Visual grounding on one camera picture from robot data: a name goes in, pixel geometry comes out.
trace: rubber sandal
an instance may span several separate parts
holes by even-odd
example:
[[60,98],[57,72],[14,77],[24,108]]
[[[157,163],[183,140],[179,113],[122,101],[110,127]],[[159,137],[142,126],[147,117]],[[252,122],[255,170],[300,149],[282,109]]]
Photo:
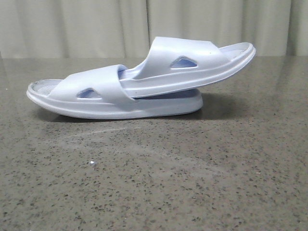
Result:
[[247,42],[217,48],[209,41],[156,37],[147,58],[119,79],[133,98],[194,89],[232,76],[255,53]]
[[73,74],[65,80],[40,80],[29,85],[27,96],[54,113],[90,119],[181,115],[203,106],[197,89],[133,99],[119,82],[117,73],[121,69],[125,67],[113,65]]

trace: granite countertop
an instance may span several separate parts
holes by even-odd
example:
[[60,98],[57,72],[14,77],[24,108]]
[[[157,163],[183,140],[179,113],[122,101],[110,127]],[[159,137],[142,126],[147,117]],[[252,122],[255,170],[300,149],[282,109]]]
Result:
[[26,97],[140,61],[0,60],[1,230],[307,230],[308,57],[256,57],[189,115],[75,119]]

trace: stacked sandals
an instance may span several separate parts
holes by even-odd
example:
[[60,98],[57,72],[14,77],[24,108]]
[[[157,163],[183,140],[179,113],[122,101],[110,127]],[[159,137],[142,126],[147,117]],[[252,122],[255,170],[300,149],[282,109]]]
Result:
[[187,114],[203,106],[196,88],[234,75],[255,53],[247,42],[218,48],[209,41],[156,37],[135,68],[119,64],[40,80],[29,85],[27,96],[51,112],[78,118]]

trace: curtain fold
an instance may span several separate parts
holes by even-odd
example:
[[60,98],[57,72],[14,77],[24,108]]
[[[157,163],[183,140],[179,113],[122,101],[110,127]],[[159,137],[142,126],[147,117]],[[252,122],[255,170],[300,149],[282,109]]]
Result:
[[2,58],[145,57],[155,36],[308,55],[308,0],[1,0]]

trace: speckled countertop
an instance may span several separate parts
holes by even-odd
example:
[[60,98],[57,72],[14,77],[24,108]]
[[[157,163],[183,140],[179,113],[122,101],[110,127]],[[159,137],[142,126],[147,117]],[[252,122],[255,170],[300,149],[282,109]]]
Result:
[[26,97],[140,61],[0,61],[0,230],[307,230],[308,57],[256,57],[189,115],[92,121]]

